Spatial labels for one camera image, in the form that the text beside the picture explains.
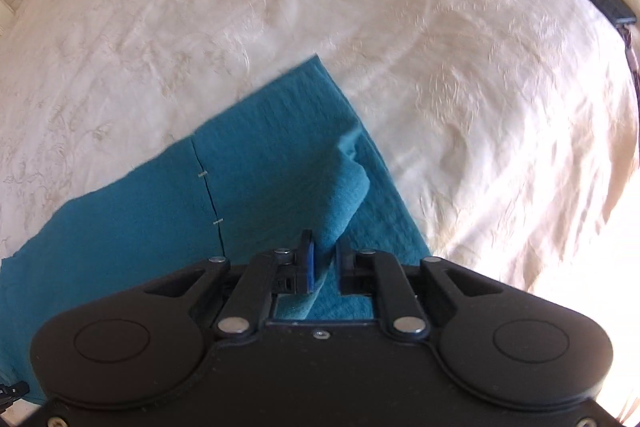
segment screw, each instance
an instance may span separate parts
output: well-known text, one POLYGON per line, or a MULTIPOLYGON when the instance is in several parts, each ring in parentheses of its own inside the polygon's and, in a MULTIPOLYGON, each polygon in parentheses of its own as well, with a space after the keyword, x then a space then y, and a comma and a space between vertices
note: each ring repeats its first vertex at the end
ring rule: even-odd
POLYGON ((394 320, 394 328, 401 333, 420 333, 426 327, 424 320, 418 317, 400 317, 394 320))
POLYGON ((218 323, 218 329, 225 333, 244 333, 249 329, 249 321, 242 317, 227 317, 218 323))
POLYGON ((319 340, 319 341, 325 341, 330 336, 331 336, 331 333, 329 333, 329 331, 325 331, 325 330, 316 330, 316 331, 314 331, 314 338, 319 340))
POLYGON ((58 416, 53 416, 47 421, 47 427, 69 427, 69 425, 58 416))

